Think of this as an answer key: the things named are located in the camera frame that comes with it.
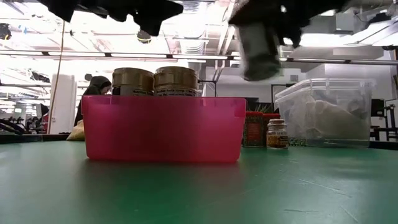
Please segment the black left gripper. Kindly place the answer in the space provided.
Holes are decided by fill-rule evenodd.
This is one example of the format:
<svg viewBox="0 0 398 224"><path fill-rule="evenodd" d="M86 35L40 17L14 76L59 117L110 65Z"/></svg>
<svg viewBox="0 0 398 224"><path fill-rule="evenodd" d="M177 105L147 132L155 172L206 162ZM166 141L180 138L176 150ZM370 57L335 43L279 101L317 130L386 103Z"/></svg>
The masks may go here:
<svg viewBox="0 0 398 224"><path fill-rule="evenodd" d="M183 12L183 6L168 0L147 0L140 5L130 5L114 0L39 0L39 3L63 19L70 22L75 11L93 13L103 19L111 17L124 22L128 14L133 14L134 22L151 36L158 36L164 20Z"/></svg>

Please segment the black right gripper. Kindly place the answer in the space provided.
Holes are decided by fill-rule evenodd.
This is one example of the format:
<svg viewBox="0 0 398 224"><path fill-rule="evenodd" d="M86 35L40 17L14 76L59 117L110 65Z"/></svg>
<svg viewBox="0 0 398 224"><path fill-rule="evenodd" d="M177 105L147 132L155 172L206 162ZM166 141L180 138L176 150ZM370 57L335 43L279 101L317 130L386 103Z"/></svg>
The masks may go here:
<svg viewBox="0 0 398 224"><path fill-rule="evenodd" d="M279 27L280 45L286 45L284 39L290 39L292 47L297 48L300 46L302 28L309 25L311 17L341 9L347 3L348 0L248 0L239 5L228 22L239 27ZM286 13L281 13L280 5L286 8Z"/></svg>

